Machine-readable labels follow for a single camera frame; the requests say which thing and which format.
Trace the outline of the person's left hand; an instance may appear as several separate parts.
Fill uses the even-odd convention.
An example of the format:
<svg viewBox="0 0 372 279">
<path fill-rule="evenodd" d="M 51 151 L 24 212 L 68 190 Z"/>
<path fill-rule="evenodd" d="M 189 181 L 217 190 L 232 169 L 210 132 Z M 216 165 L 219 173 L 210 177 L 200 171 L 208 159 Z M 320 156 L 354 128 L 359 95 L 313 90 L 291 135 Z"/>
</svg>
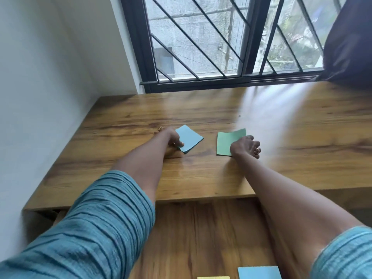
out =
<svg viewBox="0 0 372 279">
<path fill-rule="evenodd" d="M 174 128 L 160 126 L 156 131 L 154 131 L 154 135 L 158 134 L 161 134 L 161 137 L 167 142 L 164 157 L 171 156 L 176 151 L 180 150 L 173 145 L 174 140 L 180 140 L 180 137 Z"/>
</svg>

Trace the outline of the teal ribbed sleeve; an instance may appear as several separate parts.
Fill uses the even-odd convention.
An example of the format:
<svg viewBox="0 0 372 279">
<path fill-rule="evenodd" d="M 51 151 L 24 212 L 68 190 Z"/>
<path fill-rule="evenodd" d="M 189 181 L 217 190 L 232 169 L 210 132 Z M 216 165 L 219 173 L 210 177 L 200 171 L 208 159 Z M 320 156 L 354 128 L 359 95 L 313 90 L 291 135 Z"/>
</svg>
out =
<svg viewBox="0 0 372 279">
<path fill-rule="evenodd" d="M 310 279 L 372 279 L 372 228 L 357 226 L 333 239 L 319 254 Z"/>
<path fill-rule="evenodd" d="M 0 279 L 128 279 L 155 220 L 155 206 L 135 180 L 109 171 L 63 220 L 0 262 Z"/>
</svg>

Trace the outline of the teal ribbed right sleeve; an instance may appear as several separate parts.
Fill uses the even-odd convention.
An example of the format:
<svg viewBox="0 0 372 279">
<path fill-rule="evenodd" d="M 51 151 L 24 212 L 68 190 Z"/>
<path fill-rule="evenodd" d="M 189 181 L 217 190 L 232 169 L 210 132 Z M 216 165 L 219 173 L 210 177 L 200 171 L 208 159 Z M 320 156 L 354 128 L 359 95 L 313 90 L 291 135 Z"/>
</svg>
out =
<svg viewBox="0 0 372 279">
<path fill-rule="evenodd" d="M 319 254 L 310 279 L 372 279 L 372 228 L 357 226 L 333 239 Z"/>
</svg>

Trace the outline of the green square paper sheet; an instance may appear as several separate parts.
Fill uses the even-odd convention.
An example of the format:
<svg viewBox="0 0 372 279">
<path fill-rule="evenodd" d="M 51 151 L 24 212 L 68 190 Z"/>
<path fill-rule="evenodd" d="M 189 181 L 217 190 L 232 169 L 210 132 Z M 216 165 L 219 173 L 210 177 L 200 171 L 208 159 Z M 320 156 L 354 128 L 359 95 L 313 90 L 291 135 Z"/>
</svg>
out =
<svg viewBox="0 0 372 279">
<path fill-rule="evenodd" d="M 240 138 L 244 136 L 246 136 L 245 128 L 233 132 L 218 132 L 216 155 L 231 157 L 232 156 L 230 152 L 231 144 L 238 141 Z"/>
</svg>

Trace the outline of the person's right forearm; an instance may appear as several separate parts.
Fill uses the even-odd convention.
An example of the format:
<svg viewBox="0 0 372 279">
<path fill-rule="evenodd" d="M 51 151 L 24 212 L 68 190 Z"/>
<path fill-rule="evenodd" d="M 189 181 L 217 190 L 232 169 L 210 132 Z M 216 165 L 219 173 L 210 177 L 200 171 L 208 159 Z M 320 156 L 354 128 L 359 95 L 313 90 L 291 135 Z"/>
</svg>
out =
<svg viewBox="0 0 372 279">
<path fill-rule="evenodd" d="M 248 153 L 233 155 L 274 225 L 303 271 L 333 239 L 355 227 L 356 217 L 324 197 L 272 169 Z"/>
</svg>

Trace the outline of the teal ribbed left sleeve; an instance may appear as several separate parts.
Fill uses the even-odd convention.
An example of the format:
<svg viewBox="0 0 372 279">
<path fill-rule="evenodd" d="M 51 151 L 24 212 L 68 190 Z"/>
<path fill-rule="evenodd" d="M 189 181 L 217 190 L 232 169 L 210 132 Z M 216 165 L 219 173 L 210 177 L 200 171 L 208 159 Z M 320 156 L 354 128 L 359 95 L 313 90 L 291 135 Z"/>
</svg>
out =
<svg viewBox="0 0 372 279">
<path fill-rule="evenodd" d="M 155 220 L 155 206 L 135 180 L 109 171 L 63 220 L 0 262 L 0 279 L 128 279 Z"/>
</svg>

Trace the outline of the blue square paper sheet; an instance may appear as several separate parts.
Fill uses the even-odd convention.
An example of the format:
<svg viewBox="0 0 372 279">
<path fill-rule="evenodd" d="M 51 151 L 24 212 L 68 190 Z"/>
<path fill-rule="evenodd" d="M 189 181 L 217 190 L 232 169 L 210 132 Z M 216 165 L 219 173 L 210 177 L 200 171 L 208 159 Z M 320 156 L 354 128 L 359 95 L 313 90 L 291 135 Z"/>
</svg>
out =
<svg viewBox="0 0 372 279">
<path fill-rule="evenodd" d="M 191 149 L 193 149 L 199 142 L 201 142 L 204 137 L 193 131 L 187 125 L 183 125 L 175 131 L 178 133 L 180 137 L 180 141 L 183 143 L 182 147 L 179 149 L 184 153 L 187 154 Z"/>
</svg>

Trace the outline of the light blue paper pad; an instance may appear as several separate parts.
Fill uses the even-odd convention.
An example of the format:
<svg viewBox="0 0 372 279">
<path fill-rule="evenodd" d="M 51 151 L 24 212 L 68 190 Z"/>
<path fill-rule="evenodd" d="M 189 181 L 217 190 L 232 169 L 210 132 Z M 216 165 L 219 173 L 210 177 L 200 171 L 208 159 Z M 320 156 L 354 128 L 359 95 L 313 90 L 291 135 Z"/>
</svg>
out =
<svg viewBox="0 0 372 279">
<path fill-rule="evenodd" d="M 239 279 L 282 279 L 277 266 L 238 267 Z"/>
</svg>

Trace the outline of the person's left forearm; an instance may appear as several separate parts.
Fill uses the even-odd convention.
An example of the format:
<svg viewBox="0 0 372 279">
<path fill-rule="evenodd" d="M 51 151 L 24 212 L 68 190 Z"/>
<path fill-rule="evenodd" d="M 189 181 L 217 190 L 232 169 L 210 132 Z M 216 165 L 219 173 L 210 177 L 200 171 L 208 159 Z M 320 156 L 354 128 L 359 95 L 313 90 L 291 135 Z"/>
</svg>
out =
<svg viewBox="0 0 372 279">
<path fill-rule="evenodd" d="M 155 135 L 119 159 L 111 170 L 127 173 L 155 204 L 166 146 L 161 134 Z"/>
</svg>

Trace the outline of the person's right hand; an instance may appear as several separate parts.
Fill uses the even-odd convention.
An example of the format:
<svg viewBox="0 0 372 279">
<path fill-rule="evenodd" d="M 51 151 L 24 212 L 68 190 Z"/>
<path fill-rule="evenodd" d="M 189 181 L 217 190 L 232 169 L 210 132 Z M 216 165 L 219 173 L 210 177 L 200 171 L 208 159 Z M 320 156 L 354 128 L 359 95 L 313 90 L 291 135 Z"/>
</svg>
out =
<svg viewBox="0 0 372 279">
<path fill-rule="evenodd" d="M 233 158 L 239 157 L 244 154 L 253 156 L 256 159 L 260 158 L 261 148 L 260 141 L 254 140 L 254 136 L 247 135 L 238 140 L 240 142 L 241 148 L 239 153 L 231 153 Z"/>
</svg>

